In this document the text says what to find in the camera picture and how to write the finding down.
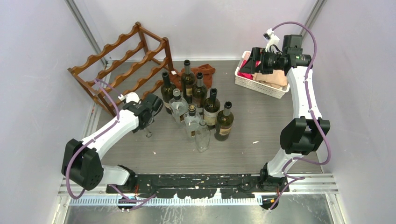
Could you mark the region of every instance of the white plastic basket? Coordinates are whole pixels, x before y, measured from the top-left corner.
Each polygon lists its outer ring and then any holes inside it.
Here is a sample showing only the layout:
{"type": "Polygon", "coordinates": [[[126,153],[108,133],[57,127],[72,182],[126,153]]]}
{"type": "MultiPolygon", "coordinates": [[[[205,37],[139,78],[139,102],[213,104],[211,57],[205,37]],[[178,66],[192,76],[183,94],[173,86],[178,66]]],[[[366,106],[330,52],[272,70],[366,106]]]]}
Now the white plastic basket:
{"type": "Polygon", "coordinates": [[[246,88],[251,89],[251,90],[255,90],[257,92],[261,92],[261,93],[270,95],[270,96],[278,98],[278,99],[282,98],[282,96],[289,91],[290,84],[287,84],[287,86],[283,87],[283,89],[280,90],[280,89],[277,89],[277,88],[274,88],[274,87],[271,87],[271,86],[268,86],[268,85],[253,81],[251,79],[238,76],[238,71],[239,71],[239,68],[240,68],[240,66],[241,66],[241,64],[243,62],[243,58],[245,57],[245,54],[248,53],[248,52],[250,53],[250,51],[243,52],[242,58],[241,58],[241,60],[239,62],[239,65],[238,65],[238,67],[236,67],[236,70],[235,70],[235,84],[243,86],[243,87],[246,87],[246,88]]]}

